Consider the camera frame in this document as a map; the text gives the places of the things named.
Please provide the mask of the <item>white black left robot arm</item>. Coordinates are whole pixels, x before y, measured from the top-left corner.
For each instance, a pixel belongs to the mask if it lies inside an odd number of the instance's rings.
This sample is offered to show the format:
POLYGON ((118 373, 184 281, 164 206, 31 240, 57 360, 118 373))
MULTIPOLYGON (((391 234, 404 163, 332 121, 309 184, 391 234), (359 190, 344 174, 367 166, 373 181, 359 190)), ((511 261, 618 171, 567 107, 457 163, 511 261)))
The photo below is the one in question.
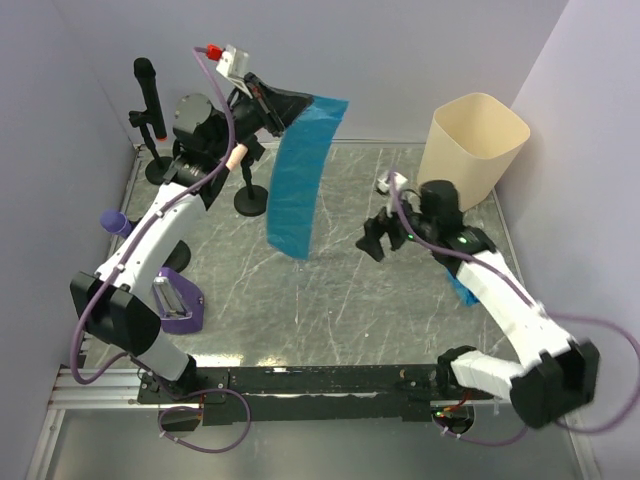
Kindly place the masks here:
POLYGON ((81 338, 89 333, 161 378, 172 400, 184 402, 196 393, 196 360, 163 331, 152 305, 154 280, 184 234, 213 205, 233 163, 262 153, 258 131, 280 136, 315 106, 313 95, 271 87, 253 73, 234 92, 235 101, 219 107, 199 93, 177 102, 174 158, 154 203, 113 256, 93 273, 79 272, 72 279, 79 319, 70 368, 78 383, 93 381, 77 366, 81 338))

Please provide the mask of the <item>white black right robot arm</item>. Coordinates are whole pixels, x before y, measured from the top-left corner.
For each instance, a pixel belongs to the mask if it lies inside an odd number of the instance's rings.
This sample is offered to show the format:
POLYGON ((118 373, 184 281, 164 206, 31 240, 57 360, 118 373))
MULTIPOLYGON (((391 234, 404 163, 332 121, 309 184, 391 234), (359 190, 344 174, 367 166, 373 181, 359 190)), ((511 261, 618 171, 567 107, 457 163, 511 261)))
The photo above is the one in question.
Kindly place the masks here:
POLYGON ((407 242, 426 247, 454 285, 473 296, 514 348, 514 362, 473 347, 452 348, 437 363, 441 394, 458 398, 477 390, 511 403, 524 423, 546 426, 589 404, 595 395, 600 354, 590 341, 578 342, 527 293, 495 243, 480 228, 465 224, 459 194, 447 180, 428 181, 416 195, 399 173, 386 173, 376 191, 388 203, 363 225, 359 250, 375 261, 384 258, 387 236, 392 250, 407 242))

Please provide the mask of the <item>blue plastic trash bag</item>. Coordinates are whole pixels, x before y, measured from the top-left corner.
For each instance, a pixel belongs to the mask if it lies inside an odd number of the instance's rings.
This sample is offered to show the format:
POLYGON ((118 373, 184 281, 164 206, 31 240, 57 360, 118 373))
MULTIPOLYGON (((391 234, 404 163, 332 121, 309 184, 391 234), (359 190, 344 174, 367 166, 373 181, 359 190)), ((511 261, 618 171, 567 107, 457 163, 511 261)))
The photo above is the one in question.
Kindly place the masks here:
POLYGON ((266 210, 269 245, 297 260, 308 260, 326 159, 347 111, 347 100, 315 96, 285 131, 272 170, 266 210))

